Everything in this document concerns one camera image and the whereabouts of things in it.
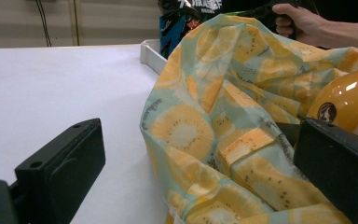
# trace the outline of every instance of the white table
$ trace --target white table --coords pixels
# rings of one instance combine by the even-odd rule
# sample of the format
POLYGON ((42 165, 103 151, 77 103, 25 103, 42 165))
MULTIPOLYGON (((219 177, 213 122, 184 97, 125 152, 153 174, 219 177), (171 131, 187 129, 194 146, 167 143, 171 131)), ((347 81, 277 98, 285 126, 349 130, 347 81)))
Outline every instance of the white table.
POLYGON ((158 75, 140 45, 0 49, 0 179, 71 125, 100 118, 106 165, 72 223, 164 223, 139 130, 158 75))

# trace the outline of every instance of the orange object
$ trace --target orange object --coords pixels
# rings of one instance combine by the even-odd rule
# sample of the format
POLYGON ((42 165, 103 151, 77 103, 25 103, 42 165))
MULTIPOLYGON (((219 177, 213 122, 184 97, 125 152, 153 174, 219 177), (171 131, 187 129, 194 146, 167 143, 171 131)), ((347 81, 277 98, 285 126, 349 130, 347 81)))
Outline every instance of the orange object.
POLYGON ((327 84, 316 97, 307 117, 331 122, 358 135, 358 71, 327 84))

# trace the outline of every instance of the wall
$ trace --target wall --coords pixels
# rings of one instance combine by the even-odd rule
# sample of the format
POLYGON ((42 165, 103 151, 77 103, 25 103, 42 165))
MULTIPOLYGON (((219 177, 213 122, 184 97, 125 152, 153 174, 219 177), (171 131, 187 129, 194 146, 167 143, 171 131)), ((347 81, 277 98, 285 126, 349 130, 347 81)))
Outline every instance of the wall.
MULTIPOLYGON (((53 47, 137 44, 158 38, 152 0, 42 0, 53 47)), ((45 47, 35 0, 0 0, 0 48, 45 47)))

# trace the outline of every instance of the hand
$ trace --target hand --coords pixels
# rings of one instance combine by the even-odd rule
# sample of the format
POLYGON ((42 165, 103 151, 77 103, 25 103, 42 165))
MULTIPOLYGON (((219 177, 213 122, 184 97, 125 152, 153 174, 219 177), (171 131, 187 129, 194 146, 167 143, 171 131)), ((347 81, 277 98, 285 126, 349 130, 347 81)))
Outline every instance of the hand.
POLYGON ((272 7, 272 11, 279 15, 289 16, 296 26, 296 30, 294 30, 290 27, 292 20, 278 17, 275 21, 278 34, 288 37, 296 32, 296 40, 313 46, 319 45, 319 30, 327 20, 303 7, 293 7, 290 4, 277 4, 272 7))

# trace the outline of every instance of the crumpled cloth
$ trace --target crumpled cloth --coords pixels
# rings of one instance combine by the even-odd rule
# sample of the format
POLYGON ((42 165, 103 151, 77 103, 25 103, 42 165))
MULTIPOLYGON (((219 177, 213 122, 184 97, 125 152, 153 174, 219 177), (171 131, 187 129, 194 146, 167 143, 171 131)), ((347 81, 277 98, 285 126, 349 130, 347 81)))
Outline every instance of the crumpled cloth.
POLYGON ((140 121, 175 223, 350 223, 294 166, 299 123, 358 49, 318 49, 219 15, 173 51, 140 121))

